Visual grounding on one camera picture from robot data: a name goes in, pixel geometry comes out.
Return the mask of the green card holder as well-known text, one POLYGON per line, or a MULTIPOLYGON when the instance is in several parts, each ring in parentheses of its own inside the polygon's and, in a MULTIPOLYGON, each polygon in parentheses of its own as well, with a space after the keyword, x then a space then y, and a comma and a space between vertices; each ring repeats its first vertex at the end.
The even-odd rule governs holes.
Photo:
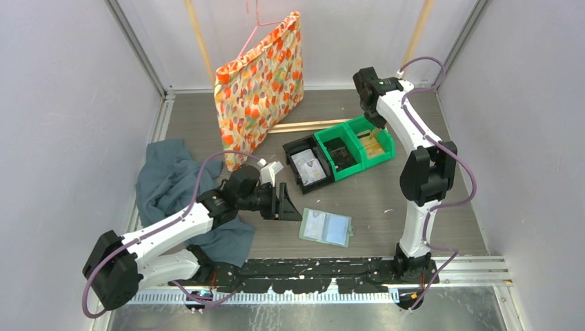
POLYGON ((352 217, 304 209, 299 229, 300 239, 347 248, 351 236, 352 217))

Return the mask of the yellow credit card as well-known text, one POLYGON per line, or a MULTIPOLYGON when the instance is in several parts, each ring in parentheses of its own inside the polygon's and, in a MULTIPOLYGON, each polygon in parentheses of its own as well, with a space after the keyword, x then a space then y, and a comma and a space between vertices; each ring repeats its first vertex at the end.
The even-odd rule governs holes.
POLYGON ((371 130, 370 134, 368 135, 368 141, 370 143, 374 143, 375 141, 377 141, 377 136, 381 131, 382 131, 381 128, 375 128, 375 129, 371 130))

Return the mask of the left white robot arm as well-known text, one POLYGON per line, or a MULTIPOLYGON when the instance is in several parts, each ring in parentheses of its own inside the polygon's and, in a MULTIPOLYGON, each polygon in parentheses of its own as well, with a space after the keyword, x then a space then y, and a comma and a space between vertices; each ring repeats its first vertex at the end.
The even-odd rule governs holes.
POLYGON ((87 284, 83 298, 94 292, 104 311, 127 304, 143 289, 171 281, 206 284, 212 259, 198 245, 174 254, 169 249, 232 221, 239 211, 258 212, 263 219, 301 221, 284 182, 275 184, 277 163, 258 169, 243 165, 219 186, 200 194, 194 205, 142 230, 103 233, 83 267, 87 284))

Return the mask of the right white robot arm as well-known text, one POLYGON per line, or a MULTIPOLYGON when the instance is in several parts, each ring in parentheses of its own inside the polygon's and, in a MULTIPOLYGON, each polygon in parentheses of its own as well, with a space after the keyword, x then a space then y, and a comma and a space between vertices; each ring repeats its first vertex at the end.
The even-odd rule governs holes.
POLYGON ((430 234, 436 209, 454 184, 457 146, 442 141, 417 114, 407 95, 413 84, 397 77, 380 78, 373 67, 358 70, 353 82, 364 117, 376 128, 390 126, 408 154, 399 177, 408 202, 406 221, 393 271, 398 280, 411 283, 430 266, 430 234))

